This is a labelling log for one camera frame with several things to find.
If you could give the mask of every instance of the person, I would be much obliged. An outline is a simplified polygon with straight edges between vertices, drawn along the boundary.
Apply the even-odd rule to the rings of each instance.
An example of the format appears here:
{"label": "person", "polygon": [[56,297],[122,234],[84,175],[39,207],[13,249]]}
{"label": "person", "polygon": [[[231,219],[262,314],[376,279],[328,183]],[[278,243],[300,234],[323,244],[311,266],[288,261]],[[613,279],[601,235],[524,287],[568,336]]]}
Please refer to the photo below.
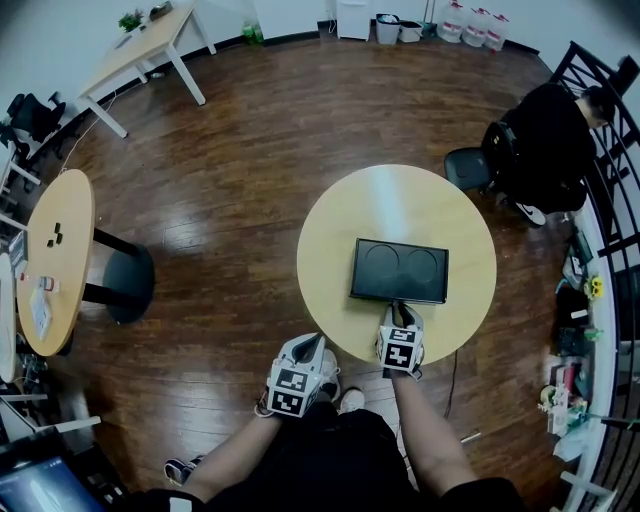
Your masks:
{"label": "person", "polygon": [[179,491],[134,494],[129,509],[525,510],[508,480],[478,478],[452,428],[412,375],[392,371],[391,380],[419,492],[409,482],[394,432],[363,409],[364,394],[350,389],[334,406],[339,370],[328,349],[321,371],[318,399],[302,418],[256,415],[205,456]]}
{"label": "person", "polygon": [[498,189],[538,226],[545,214],[579,210],[587,197],[581,180],[598,172],[590,130],[614,115],[615,105],[600,87],[589,87],[577,100],[559,84],[534,89],[502,119],[516,137],[519,163],[515,172],[498,175]]}

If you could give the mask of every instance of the sneaker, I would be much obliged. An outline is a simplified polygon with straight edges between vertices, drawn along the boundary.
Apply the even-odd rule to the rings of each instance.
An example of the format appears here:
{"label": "sneaker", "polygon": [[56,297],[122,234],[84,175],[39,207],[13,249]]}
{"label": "sneaker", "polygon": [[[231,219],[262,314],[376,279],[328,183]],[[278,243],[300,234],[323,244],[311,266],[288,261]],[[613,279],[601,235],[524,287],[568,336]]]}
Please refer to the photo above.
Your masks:
{"label": "sneaker", "polygon": [[364,407],[364,403],[364,393],[358,388],[351,388],[347,390],[342,397],[342,400],[340,400],[340,409],[338,410],[338,414],[346,414],[348,412],[362,409]]}
{"label": "sneaker", "polygon": [[169,459],[164,465],[164,476],[166,476],[172,484],[181,486],[187,481],[193,469],[194,468],[189,467],[180,459]]}
{"label": "sneaker", "polygon": [[514,204],[532,224],[535,224],[536,226],[544,226],[546,224],[547,219],[545,218],[544,213],[538,210],[535,206],[527,206],[522,203]]}
{"label": "sneaker", "polygon": [[336,355],[328,348],[324,349],[320,373],[323,378],[320,391],[327,393],[331,397],[331,401],[334,402],[340,396],[340,382],[338,381],[340,368],[338,368]]}

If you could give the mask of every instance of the cable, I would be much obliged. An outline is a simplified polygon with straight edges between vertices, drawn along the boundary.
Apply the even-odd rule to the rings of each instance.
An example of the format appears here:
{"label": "cable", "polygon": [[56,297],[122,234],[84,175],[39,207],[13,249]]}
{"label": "cable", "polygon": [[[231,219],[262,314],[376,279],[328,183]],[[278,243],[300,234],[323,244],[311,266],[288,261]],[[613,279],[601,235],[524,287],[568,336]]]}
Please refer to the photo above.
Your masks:
{"label": "cable", "polygon": [[[117,91],[113,91],[113,98],[111,99],[111,102],[109,103],[109,106],[107,107],[107,110],[105,112],[109,112],[109,109],[111,108],[111,105],[113,105],[113,102],[116,100],[116,98],[118,97],[118,92]],[[91,128],[93,128],[95,126],[95,124],[100,120],[99,117],[96,118],[96,120],[91,123],[91,126],[89,126],[89,128],[87,128],[87,130],[78,138],[78,140],[76,141],[76,143],[73,145],[73,147],[71,148],[71,151],[69,151],[69,154],[67,155],[67,158],[65,158],[64,163],[62,164],[62,167],[60,168],[60,172],[58,173],[58,176],[60,176],[60,174],[62,174],[63,172],[65,172],[66,170],[68,170],[65,165],[67,165],[67,162],[69,161],[69,157],[71,156],[71,153],[73,153],[73,150],[76,149],[76,146],[78,145],[78,142],[80,142],[84,136],[89,133],[89,130],[91,130]]]}
{"label": "cable", "polygon": [[449,419],[449,413],[451,412],[451,404],[453,403],[453,390],[456,387],[456,372],[458,371],[458,351],[453,359],[453,372],[451,373],[451,390],[449,391],[449,400],[447,401],[447,409],[444,412],[444,419]]}

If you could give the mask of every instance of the office chair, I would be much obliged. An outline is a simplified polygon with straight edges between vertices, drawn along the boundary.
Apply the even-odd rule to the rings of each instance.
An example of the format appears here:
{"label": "office chair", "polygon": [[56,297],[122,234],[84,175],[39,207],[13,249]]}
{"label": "office chair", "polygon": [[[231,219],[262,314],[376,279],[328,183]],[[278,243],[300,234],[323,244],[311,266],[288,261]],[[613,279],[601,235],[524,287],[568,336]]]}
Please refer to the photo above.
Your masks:
{"label": "office chair", "polygon": [[491,123],[479,148],[461,148],[444,158],[447,179],[460,190],[478,188],[497,192],[501,172],[518,166],[519,153],[513,131],[503,122]]}
{"label": "office chair", "polygon": [[54,93],[49,101],[55,104],[53,110],[45,107],[36,97],[29,93],[18,94],[9,105],[7,114],[11,117],[11,126],[26,131],[36,142],[44,142],[49,134],[60,129],[60,118],[67,106],[59,102]]}
{"label": "office chair", "polygon": [[[15,132],[10,126],[6,126],[0,123],[0,144],[5,146],[9,150],[9,160],[17,165],[19,168],[26,170],[33,176],[37,177],[40,173],[33,169],[29,162],[29,152],[31,148],[26,142],[22,142],[16,136]],[[16,174],[8,172],[4,185],[10,187],[13,180],[16,178]],[[34,185],[38,185],[39,181],[34,179],[27,179],[24,175],[24,191],[31,192]]]}

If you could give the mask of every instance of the black shirt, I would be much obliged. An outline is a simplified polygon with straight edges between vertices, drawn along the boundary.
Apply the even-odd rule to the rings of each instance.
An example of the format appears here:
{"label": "black shirt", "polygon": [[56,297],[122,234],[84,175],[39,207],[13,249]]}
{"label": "black shirt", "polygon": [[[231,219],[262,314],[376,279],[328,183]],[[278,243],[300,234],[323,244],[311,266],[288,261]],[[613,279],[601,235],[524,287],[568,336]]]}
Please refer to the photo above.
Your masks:
{"label": "black shirt", "polygon": [[534,89],[504,120],[516,136],[521,163],[541,177],[573,185],[594,166],[589,125],[563,86]]}
{"label": "black shirt", "polygon": [[169,498],[173,497],[174,503],[176,499],[191,501],[194,512],[260,510],[255,507],[327,512],[354,512],[368,510],[367,507],[392,507],[398,511],[415,510],[414,507],[524,510],[513,485],[500,478],[460,485],[440,499],[418,493],[409,483],[393,433],[386,425],[363,426],[364,423],[351,421],[343,428],[338,422],[328,430],[305,432],[275,443],[248,480],[224,490],[209,503],[180,492],[155,490],[134,495],[130,509],[170,511]]}

